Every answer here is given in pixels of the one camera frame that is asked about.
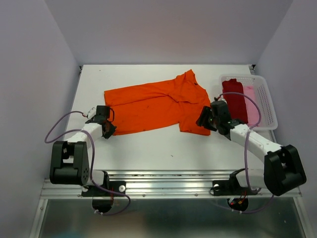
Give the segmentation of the orange t-shirt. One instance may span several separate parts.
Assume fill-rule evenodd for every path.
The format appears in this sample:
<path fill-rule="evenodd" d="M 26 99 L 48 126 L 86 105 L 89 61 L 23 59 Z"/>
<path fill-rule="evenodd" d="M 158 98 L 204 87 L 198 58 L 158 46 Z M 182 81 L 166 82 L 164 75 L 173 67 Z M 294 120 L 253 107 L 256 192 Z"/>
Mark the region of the orange t-shirt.
<path fill-rule="evenodd" d="M 115 135 L 127 135 L 177 124 L 181 132 L 209 136 L 197 126 L 203 107 L 209 106 L 207 91 L 196 81 L 193 70 L 174 79 L 106 90 Z"/>

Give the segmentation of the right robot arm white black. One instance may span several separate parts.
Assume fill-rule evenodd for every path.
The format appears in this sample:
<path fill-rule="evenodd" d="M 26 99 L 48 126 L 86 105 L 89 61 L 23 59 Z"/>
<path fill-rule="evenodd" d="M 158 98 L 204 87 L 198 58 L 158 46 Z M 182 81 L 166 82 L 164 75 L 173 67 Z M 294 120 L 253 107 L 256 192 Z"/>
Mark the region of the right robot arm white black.
<path fill-rule="evenodd" d="M 307 182 L 300 155 L 294 146 L 274 143 L 239 119 L 232 119 L 224 101 L 204 106 L 196 124 L 241 145 L 245 154 L 251 152 L 264 165 L 263 169 L 236 170 L 227 180 L 214 180 L 211 195 L 256 195 L 260 189 L 268 189 L 271 194 L 281 196 Z"/>

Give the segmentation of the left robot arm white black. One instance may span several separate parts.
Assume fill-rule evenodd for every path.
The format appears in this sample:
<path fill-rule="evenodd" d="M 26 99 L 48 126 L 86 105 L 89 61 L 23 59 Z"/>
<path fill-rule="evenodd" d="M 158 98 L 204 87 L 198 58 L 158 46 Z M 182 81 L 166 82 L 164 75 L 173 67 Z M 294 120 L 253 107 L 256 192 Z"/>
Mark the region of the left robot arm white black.
<path fill-rule="evenodd" d="M 49 140 L 48 137 L 66 116 L 78 113 L 87 119 L 81 129 L 72 129 L 62 135 Z M 49 130 L 45 136 L 46 144 L 52 143 L 52 156 L 50 165 L 50 182 L 52 184 L 66 185 L 93 185 L 93 190 L 98 195 L 106 195 L 110 191 L 109 181 L 99 178 L 94 183 L 91 176 L 96 173 L 93 165 L 89 163 L 88 149 L 92 149 L 95 156 L 95 141 L 110 138 L 116 126 L 114 121 L 114 110 L 109 106 L 96 106 L 88 113 L 72 111 L 62 116 Z"/>

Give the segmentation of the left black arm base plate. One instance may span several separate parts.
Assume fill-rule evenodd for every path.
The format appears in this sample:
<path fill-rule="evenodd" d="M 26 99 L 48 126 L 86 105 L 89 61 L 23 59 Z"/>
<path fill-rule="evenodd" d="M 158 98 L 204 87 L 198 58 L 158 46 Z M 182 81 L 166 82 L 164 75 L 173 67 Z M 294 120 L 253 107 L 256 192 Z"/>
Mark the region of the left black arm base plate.
<path fill-rule="evenodd" d="M 109 181 L 104 182 L 101 185 L 102 188 L 110 190 L 112 192 L 124 193 L 126 190 L 126 182 L 125 181 Z M 85 187 L 86 190 L 81 192 L 82 197 L 117 197 L 118 195 L 103 191 L 97 188 L 94 185 L 89 185 Z"/>

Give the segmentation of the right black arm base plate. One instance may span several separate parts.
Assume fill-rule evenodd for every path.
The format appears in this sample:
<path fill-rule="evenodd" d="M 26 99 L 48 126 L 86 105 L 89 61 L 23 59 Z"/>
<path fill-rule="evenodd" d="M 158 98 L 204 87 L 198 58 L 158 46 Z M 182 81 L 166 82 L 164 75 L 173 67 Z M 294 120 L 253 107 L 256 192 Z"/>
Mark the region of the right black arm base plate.
<path fill-rule="evenodd" d="M 230 180 L 214 180 L 210 194 L 213 196 L 255 195 L 249 188 L 241 187 L 237 181 Z"/>

